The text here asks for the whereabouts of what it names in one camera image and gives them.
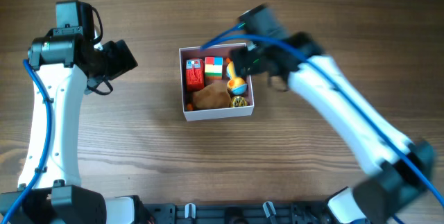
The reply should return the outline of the yellow round plastic toy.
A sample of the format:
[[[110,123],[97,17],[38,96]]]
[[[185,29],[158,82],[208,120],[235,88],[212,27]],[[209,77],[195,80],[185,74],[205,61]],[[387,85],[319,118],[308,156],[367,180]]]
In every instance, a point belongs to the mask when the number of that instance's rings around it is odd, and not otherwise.
[[[246,107],[248,101],[242,96],[233,96],[230,101],[230,107]]]

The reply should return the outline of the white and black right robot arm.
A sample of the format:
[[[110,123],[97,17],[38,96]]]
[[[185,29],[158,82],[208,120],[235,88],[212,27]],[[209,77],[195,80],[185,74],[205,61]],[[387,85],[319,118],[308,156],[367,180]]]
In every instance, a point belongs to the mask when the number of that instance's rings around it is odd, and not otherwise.
[[[265,5],[242,14],[239,29],[248,46],[233,52],[235,71],[281,77],[335,129],[367,175],[327,201],[325,222],[385,223],[425,192],[442,199],[432,184],[431,145],[413,143],[384,119],[310,34],[289,34]]]

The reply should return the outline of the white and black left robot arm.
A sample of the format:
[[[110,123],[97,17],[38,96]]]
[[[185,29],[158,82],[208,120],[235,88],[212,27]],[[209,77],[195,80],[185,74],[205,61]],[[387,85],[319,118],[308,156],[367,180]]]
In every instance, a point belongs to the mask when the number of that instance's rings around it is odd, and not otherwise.
[[[35,38],[23,61],[34,84],[31,136],[17,190],[1,194],[4,223],[153,223],[137,196],[104,198],[81,185],[80,107],[134,69],[124,41],[102,43],[103,25],[88,3],[60,1],[56,26]]]

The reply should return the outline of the white box with pink interior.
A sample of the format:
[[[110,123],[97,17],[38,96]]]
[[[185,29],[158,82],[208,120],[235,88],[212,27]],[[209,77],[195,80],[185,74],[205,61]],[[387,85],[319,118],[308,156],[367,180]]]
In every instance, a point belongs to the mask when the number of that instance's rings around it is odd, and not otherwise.
[[[232,49],[238,49],[245,47],[244,43],[234,43],[234,44],[218,44],[211,46],[208,49],[201,51],[199,46],[193,47],[182,47],[179,48],[179,59],[180,59],[180,81],[182,87],[182,110],[187,121],[200,121],[200,120],[210,120],[210,119],[222,119],[230,117],[244,117],[250,116],[253,113],[255,106],[253,82],[251,76],[246,76],[246,82],[248,84],[246,93],[243,97],[248,101],[248,105],[244,107],[225,107],[220,109],[212,110],[193,110],[189,111],[187,109],[187,104],[191,100],[191,94],[186,90],[185,82],[185,66],[188,59],[202,58],[206,56],[217,56],[227,58],[230,56],[230,51]]]

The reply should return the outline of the blue and orange toy figure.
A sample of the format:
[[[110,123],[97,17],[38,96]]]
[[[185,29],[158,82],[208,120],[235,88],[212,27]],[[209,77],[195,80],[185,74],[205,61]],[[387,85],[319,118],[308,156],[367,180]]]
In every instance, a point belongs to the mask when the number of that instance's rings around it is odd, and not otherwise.
[[[227,58],[226,75],[229,78],[227,88],[228,91],[236,96],[244,94],[248,88],[247,82],[235,72],[234,62]]]

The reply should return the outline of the red toy robot car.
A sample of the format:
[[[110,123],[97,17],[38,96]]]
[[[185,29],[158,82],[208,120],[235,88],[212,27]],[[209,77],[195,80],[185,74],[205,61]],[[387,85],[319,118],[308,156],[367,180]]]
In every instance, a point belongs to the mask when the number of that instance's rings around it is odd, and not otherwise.
[[[200,58],[186,61],[185,78],[188,92],[196,92],[205,87],[204,62]]]

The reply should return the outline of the colourful puzzle cube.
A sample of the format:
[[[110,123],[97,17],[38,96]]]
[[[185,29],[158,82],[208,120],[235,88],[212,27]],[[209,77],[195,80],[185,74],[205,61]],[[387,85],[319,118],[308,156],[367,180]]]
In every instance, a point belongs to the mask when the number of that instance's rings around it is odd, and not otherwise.
[[[208,80],[221,80],[223,77],[223,58],[207,56],[205,58],[205,78]]]

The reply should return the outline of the brown plush toy with carrot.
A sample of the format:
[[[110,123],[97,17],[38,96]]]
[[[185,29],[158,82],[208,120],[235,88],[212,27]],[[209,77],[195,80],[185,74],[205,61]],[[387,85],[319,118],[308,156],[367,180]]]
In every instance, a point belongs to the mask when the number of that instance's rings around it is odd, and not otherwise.
[[[224,82],[215,82],[191,94],[187,111],[212,110],[230,106],[231,97]]]

